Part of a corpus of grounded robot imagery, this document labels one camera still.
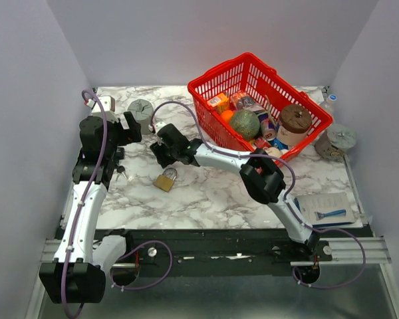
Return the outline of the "brass padlock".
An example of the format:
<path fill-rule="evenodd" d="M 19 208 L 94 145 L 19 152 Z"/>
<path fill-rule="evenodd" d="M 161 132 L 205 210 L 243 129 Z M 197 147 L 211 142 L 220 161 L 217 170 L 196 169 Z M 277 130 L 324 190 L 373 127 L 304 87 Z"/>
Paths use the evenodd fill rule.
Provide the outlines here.
<path fill-rule="evenodd" d="M 177 176 L 177 170 L 173 167 L 168 167 L 156 178 L 153 185 L 168 193 L 172 189 Z"/>

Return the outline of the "black headed key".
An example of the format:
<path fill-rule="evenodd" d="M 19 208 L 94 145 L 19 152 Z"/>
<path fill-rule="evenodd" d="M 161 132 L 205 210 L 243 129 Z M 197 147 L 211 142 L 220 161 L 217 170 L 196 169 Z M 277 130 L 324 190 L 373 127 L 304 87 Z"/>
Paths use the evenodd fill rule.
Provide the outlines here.
<path fill-rule="evenodd" d="M 116 181 L 118 181 L 120 178 L 128 179 L 128 176 L 126 175 L 126 169 L 123 165 L 119 165 L 116 168 Z"/>

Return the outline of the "black padlock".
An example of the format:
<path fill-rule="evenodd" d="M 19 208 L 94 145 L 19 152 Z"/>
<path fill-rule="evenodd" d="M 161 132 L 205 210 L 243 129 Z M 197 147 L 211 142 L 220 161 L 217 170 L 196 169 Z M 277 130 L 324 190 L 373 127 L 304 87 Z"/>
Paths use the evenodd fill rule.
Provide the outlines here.
<path fill-rule="evenodd" d="M 125 157 L 125 149 L 123 147 L 118 147 L 114 155 L 115 161 L 121 161 Z"/>

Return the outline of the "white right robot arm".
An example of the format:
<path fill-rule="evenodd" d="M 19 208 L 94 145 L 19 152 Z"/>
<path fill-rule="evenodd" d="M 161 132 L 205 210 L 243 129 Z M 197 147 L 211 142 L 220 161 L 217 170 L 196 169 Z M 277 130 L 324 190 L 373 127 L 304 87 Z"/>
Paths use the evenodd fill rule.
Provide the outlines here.
<path fill-rule="evenodd" d="M 293 254 L 300 260 L 317 252 L 319 234 L 301 215 L 286 190 L 283 172 L 266 151 L 237 152 L 212 146 L 201 139 L 189 141 L 173 124 L 158 122 L 150 126 L 157 142 L 150 146 L 162 168 L 175 162 L 196 167 L 213 167 L 238 175 L 254 201 L 274 212 L 292 242 Z"/>

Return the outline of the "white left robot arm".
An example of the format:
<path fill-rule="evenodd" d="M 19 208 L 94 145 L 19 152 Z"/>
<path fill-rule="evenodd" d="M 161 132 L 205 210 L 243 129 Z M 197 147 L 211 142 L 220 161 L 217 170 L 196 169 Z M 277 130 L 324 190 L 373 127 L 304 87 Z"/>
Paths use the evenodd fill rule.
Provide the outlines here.
<path fill-rule="evenodd" d="M 81 149 L 72 171 L 73 201 L 61 243 L 50 262 L 41 264 L 39 278 L 55 304 L 98 303 L 104 296 L 106 275 L 116 261 L 134 254 L 127 231 L 112 231 L 94 248 L 102 203 L 114 170 L 123 158 L 123 146 L 142 140 L 141 125 L 130 112 L 121 121 L 105 122 L 88 116 L 80 124 Z"/>

